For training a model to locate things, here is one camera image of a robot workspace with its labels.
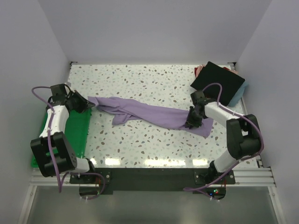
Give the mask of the purple t shirt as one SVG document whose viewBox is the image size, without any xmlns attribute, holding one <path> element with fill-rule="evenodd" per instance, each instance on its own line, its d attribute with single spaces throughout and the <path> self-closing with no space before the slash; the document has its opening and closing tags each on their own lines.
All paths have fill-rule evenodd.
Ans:
<svg viewBox="0 0 299 224">
<path fill-rule="evenodd" d="M 198 128 L 186 128 L 188 111 L 153 106 L 141 103 L 134 99 L 118 97 L 88 97 L 88 100 L 95 104 L 95 107 L 108 114 L 114 115 L 112 125 L 125 124 L 129 120 L 142 119 L 159 127 L 184 130 L 202 137 L 208 137 L 212 131 L 213 119 L 204 119 Z"/>
</svg>

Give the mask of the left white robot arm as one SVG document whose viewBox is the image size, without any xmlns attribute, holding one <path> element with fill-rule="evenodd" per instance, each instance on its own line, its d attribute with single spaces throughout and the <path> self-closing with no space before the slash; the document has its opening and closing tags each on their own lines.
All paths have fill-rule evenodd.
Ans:
<svg viewBox="0 0 299 224">
<path fill-rule="evenodd" d="M 80 175 L 86 183 L 94 182 L 97 172 L 93 169 L 92 162 L 76 156 L 65 135 L 65 127 L 72 111 L 82 114 L 95 104 L 67 84 L 50 86 L 52 95 L 48 100 L 40 97 L 36 93 L 37 89 L 36 86 L 31 92 L 47 105 L 47 119 L 41 134 L 30 142 L 30 147 L 41 174 L 44 177 L 56 177 L 60 188 L 65 176 L 72 173 Z"/>
</svg>

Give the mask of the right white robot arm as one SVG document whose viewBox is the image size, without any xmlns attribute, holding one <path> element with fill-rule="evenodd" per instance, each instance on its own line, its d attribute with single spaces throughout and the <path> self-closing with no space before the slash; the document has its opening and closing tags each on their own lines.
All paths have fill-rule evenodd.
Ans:
<svg viewBox="0 0 299 224">
<path fill-rule="evenodd" d="M 205 184 L 219 183 L 232 167 L 241 161 L 255 157 L 263 149 L 263 140 L 255 115 L 236 113 L 212 98 L 206 98 L 203 91 L 191 94 L 185 127 L 193 130 L 203 126 L 211 118 L 226 128 L 227 149 L 209 165 L 203 176 Z"/>
</svg>

